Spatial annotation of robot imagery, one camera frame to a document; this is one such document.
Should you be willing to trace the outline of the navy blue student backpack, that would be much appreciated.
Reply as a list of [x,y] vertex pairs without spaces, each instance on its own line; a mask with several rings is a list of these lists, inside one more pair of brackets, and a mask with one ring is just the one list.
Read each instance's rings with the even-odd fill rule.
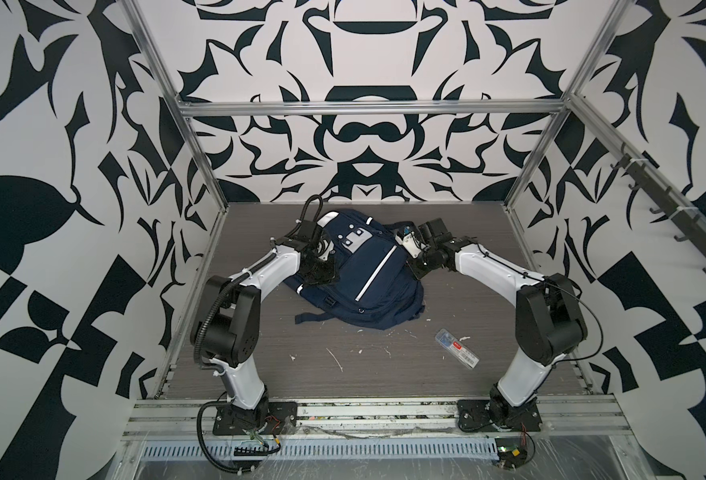
[[396,235],[404,227],[414,230],[414,223],[383,224],[360,211],[340,209],[325,213],[318,224],[331,242],[335,277],[321,284],[310,273],[298,272],[284,281],[320,310],[297,315],[297,324],[338,319],[362,329],[388,330],[421,316],[425,290]]

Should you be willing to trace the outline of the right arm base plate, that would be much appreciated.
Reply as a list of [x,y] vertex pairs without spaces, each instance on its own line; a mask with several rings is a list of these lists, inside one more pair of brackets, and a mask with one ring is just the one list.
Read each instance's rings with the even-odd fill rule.
[[465,433],[540,432],[542,428],[542,416],[535,400],[520,406],[510,406],[497,399],[464,399],[457,402],[457,410],[457,426]]

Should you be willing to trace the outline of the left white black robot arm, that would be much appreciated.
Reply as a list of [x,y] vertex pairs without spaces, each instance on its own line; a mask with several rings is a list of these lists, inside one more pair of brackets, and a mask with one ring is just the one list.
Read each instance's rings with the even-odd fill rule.
[[333,242],[317,221],[299,221],[256,263],[205,285],[191,331],[193,359],[223,380],[241,410],[256,410],[267,397],[253,358],[262,301],[296,274],[303,287],[337,280]]

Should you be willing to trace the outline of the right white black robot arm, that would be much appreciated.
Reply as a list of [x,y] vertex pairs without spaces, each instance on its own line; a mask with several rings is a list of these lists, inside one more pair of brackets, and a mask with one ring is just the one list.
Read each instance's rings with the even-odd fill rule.
[[494,424],[510,424],[533,404],[552,369],[588,336],[572,283],[561,274],[544,276],[516,265],[471,237],[456,237],[441,219],[399,227],[397,239],[417,278],[444,268],[482,283],[515,308],[518,350],[488,404]]

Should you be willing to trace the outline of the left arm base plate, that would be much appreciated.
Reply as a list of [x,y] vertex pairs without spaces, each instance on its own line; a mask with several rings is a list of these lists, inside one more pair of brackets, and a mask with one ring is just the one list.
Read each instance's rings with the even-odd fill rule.
[[261,401],[253,410],[231,404],[218,406],[213,427],[215,436],[233,436],[255,430],[260,434],[282,434],[296,426],[297,402]]

